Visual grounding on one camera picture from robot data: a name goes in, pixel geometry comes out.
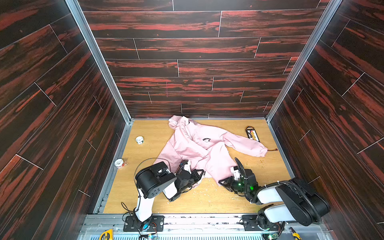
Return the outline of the pink zip jacket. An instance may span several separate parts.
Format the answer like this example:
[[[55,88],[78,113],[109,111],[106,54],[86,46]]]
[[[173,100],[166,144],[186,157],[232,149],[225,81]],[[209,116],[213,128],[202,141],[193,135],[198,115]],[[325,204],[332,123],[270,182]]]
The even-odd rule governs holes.
[[[172,173],[178,170],[183,160],[188,160],[192,170],[204,170],[218,183],[230,177],[231,168],[237,165],[227,147],[253,157],[264,157],[268,152],[257,141],[186,117],[172,116],[169,127],[175,132],[154,163],[165,162]]]

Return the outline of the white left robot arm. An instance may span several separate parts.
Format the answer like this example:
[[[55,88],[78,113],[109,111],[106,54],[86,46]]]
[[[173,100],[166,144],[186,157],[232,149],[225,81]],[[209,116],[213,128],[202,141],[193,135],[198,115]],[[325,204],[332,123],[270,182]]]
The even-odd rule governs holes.
[[[155,197],[163,193],[169,202],[174,202],[197,186],[205,175],[202,169],[191,169],[189,160],[183,160],[175,173],[171,171],[169,160],[156,160],[159,162],[135,171],[138,203],[132,211],[127,210],[127,216],[123,216],[124,232],[156,231],[156,224],[160,223],[160,220],[153,217]]]

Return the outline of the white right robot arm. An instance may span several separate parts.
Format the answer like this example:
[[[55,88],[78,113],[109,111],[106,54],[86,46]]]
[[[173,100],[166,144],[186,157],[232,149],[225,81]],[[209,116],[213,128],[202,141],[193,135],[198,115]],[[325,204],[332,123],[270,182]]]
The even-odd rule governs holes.
[[[260,186],[252,170],[245,169],[239,159],[236,163],[231,168],[232,175],[219,184],[251,204],[264,205],[257,214],[242,217],[245,230],[256,227],[282,232],[287,222],[302,226],[321,224],[322,217],[330,212],[327,200],[304,180],[293,178]]]

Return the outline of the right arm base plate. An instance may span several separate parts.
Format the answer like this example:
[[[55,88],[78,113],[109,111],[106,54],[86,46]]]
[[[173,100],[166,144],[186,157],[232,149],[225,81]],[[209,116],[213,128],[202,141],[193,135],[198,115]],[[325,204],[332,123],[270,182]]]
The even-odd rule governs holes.
[[[281,229],[279,224],[271,223],[264,215],[242,215],[240,224],[244,226],[245,231],[278,232]]]

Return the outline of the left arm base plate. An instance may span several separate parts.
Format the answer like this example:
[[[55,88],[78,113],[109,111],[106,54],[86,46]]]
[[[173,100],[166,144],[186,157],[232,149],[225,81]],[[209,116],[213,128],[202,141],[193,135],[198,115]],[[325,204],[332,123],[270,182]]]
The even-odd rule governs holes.
[[[137,216],[127,215],[124,218],[123,232],[162,232],[164,219],[164,216],[151,216],[141,222]]]

